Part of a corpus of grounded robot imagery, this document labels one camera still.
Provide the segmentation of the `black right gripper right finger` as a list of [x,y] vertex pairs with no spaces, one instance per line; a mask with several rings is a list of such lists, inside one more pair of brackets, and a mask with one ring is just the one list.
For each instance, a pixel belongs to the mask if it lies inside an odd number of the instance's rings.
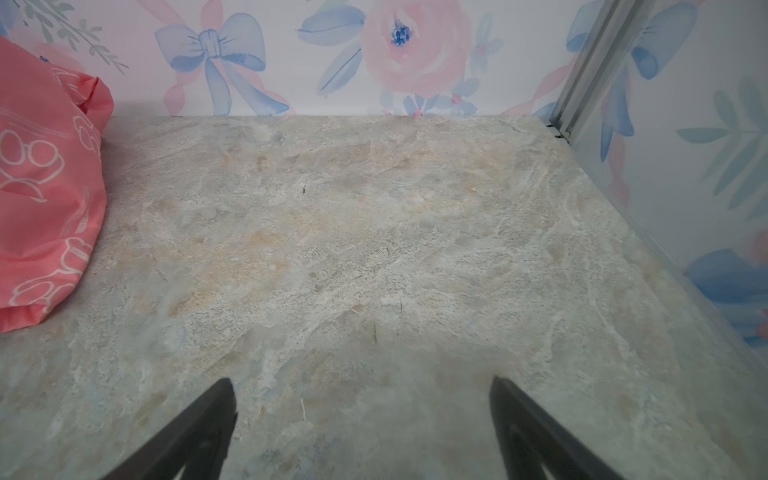
[[489,406],[509,479],[622,479],[511,380],[493,378]]

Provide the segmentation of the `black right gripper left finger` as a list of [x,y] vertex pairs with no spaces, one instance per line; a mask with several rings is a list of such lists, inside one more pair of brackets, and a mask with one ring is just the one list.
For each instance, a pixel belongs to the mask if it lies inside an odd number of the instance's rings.
[[221,378],[107,479],[218,479],[238,418],[233,383]]

